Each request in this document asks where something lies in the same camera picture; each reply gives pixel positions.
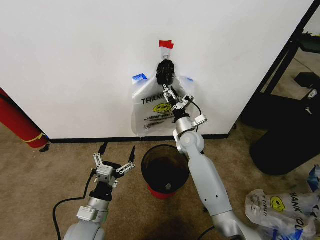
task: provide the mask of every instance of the yellow smiley face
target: yellow smiley face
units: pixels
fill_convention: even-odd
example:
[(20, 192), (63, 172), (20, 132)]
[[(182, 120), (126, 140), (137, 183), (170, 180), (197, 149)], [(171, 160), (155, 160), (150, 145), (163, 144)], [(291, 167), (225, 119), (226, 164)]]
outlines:
[(166, 114), (170, 112), (172, 106), (169, 103), (161, 103), (153, 108), (153, 111), (158, 114)]
[(284, 205), (284, 203), (282, 202), (281, 198), (278, 197), (278, 196), (273, 196), (270, 198), (270, 204), (271, 204), (271, 207), (278, 211), (278, 212), (283, 212), (286, 207)]

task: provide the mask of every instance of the power cord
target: power cord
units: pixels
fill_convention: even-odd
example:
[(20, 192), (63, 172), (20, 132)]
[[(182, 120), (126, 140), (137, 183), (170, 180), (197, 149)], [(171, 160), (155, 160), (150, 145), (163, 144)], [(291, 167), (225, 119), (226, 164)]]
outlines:
[(200, 107), (199, 107), (197, 104), (195, 104), (195, 103), (190, 99), (190, 97), (186, 97), (185, 99), (186, 99), (187, 101), (189, 101), (190, 103), (192, 103), (193, 105), (195, 105), (196, 108), (199, 110), (200, 115), (202, 114)]
[(62, 200), (60, 202), (58, 202), (54, 208), (53, 208), (53, 211), (52, 211), (52, 218), (53, 218), (53, 223), (54, 223), (54, 227), (55, 227), (55, 230), (56, 230), (56, 234), (58, 236), (58, 240), (61, 240), (61, 234), (60, 234), (60, 230), (59, 230), (59, 226), (58, 226), (58, 222), (57, 222), (57, 217), (56, 217), (56, 210), (57, 210), (57, 207), (62, 204), (62, 203), (65, 203), (65, 202), (69, 202), (69, 201), (73, 201), (73, 200), (83, 200), (86, 198), (86, 195), (87, 195), (87, 191), (88, 191), (88, 187), (89, 187), (89, 183), (92, 179), (92, 177), (96, 174), (96, 170), (95, 169), (92, 169), (91, 173), (90, 173), (90, 176), (86, 182), (86, 185), (85, 185), (85, 189), (84, 189), (84, 193), (83, 193), (83, 197), (74, 197), (74, 198), (68, 198), (68, 199), (65, 199), (65, 200)]
[(206, 235), (208, 232), (210, 232), (211, 230), (215, 229), (215, 226), (212, 226), (210, 228), (208, 228), (207, 230), (205, 230), (199, 237), (198, 240), (202, 239), (204, 235)]

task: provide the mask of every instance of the black baseboard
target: black baseboard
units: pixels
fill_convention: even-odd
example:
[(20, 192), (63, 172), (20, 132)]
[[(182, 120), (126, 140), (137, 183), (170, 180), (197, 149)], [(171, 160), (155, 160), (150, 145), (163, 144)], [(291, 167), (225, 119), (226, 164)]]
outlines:
[[(229, 134), (206, 134), (204, 139), (227, 139)], [(53, 144), (86, 144), (86, 143), (114, 143), (114, 142), (146, 142), (146, 141), (171, 141), (173, 136), (146, 136), (146, 137), (106, 137), (106, 138), (55, 138), (50, 139)]]

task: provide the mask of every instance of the crumpled plastic bag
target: crumpled plastic bag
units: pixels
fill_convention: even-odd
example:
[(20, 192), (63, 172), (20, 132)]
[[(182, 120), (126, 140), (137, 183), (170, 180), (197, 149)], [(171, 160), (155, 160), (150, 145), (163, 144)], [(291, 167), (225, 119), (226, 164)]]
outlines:
[[(132, 78), (133, 113), (132, 131), (139, 137), (151, 133), (176, 128), (172, 106), (167, 103), (163, 95), (163, 87), (158, 84), (156, 76), (148, 79), (144, 74)], [(171, 87), (178, 93), (180, 99), (186, 94), (194, 94), (194, 80), (175, 75)], [(187, 113), (192, 114), (193, 107), (187, 108)]]
[(264, 232), (272, 233), (274, 240), (309, 240), (316, 234), (314, 207), (319, 200), (317, 193), (265, 195), (257, 189), (246, 196), (245, 214), (251, 222), (269, 228)]

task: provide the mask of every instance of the yellow stripe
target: yellow stripe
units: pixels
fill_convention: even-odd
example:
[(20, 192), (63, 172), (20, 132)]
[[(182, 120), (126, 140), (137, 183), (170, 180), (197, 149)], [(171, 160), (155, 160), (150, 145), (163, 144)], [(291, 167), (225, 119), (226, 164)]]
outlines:
[(45, 136), (45, 134), (44, 134), (44, 133), (40, 133), (39, 136), (35, 137), (35, 138), (32, 139), (32, 140), (29, 140), (29, 141), (22, 140), (22, 141), (24, 141), (25, 143), (31, 143), (31, 142), (33, 142), (33, 141), (35, 141), (35, 140), (41, 139), (42, 136)]

